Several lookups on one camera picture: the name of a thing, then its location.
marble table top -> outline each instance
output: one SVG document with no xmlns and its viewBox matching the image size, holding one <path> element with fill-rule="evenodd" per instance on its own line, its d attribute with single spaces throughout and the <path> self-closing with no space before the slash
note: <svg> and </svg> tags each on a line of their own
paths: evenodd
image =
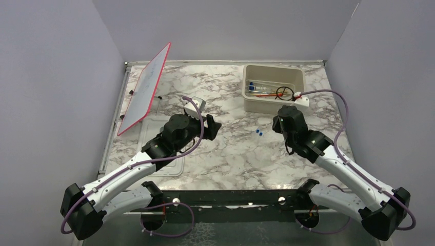
<svg viewBox="0 0 435 246">
<path fill-rule="evenodd" d="M 321 64 L 274 65 L 303 69 L 307 91 L 330 89 Z M 128 92 L 134 89 L 143 67 L 131 68 L 121 115 L 130 100 Z M 202 141 L 196 150 L 186 156 L 180 176 L 146 177 L 143 181 L 152 180 L 161 190 L 296 189 L 308 178 L 326 185 L 335 183 L 342 186 L 326 170 L 297 155 L 287 154 L 282 135 L 272 131 L 274 115 L 244 111 L 241 93 L 243 67 L 188 63 L 165 66 L 155 94 L 163 98 L 157 115 L 182 113 L 185 103 L 182 96 L 197 96 L 207 102 L 203 114 L 213 115 L 222 127 L 214 141 Z M 330 93 L 311 94 L 309 97 L 310 109 L 304 112 L 308 127 L 333 139 L 342 125 L 334 97 Z M 156 114 L 157 101 L 154 100 L 148 115 Z M 140 129 L 141 124 L 137 124 L 121 136 L 116 136 L 116 130 L 106 173 L 136 154 Z M 263 132 L 262 137 L 254 133 L 256 129 Z M 347 156 L 352 157 L 345 133 L 340 136 L 338 144 Z"/>
</svg>

small blue object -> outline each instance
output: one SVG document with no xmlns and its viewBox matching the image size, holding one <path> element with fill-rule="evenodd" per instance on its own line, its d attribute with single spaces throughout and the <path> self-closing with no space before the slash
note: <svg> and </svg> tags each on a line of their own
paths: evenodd
<svg viewBox="0 0 435 246">
<path fill-rule="evenodd" d="M 250 91 L 255 90 L 255 86 L 254 86 L 254 83 L 253 83 L 253 82 L 249 83 L 249 90 L 250 90 Z"/>
</svg>

whiteboard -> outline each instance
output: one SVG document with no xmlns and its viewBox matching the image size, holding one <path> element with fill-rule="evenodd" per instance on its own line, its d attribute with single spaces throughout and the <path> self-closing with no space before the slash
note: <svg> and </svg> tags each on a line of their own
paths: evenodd
<svg viewBox="0 0 435 246">
<path fill-rule="evenodd" d="M 151 109 L 152 99 L 154 98 L 170 48 L 171 43 L 168 43 L 163 50 L 143 68 L 134 87 L 133 95 L 128 103 L 127 111 L 118 129 L 118 136 L 147 116 Z"/>
</svg>

beige storage bin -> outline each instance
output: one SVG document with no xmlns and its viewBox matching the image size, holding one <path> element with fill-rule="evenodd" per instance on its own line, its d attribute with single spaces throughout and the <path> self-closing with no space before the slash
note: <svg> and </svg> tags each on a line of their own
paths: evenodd
<svg viewBox="0 0 435 246">
<path fill-rule="evenodd" d="M 276 88 L 288 86 L 294 92 L 305 92 L 305 73 L 302 69 L 248 64 L 243 70 L 242 82 L 242 96 L 246 112 L 276 114 L 282 105 L 294 104 L 293 101 L 274 99 L 274 97 L 250 96 L 247 81 L 251 80 L 261 81 Z"/>
</svg>

gray wall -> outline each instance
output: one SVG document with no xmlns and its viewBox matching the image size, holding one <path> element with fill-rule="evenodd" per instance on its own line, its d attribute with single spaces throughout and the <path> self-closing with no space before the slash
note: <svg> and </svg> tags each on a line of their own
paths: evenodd
<svg viewBox="0 0 435 246">
<path fill-rule="evenodd" d="M 93 0 L 122 57 L 327 59 L 359 0 Z"/>
<path fill-rule="evenodd" d="M 63 192 L 96 178 L 123 60 L 87 0 L 0 1 L 0 30 L 0 245 L 68 245 Z"/>
<path fill-rule="evenodd" d="M 396 231 L 395 246 L 435 244 L 433 13 L 433 0 L 362 0 L 326 64 L 357 162 L 411 192 L 417 227 Z"/>
</svg>

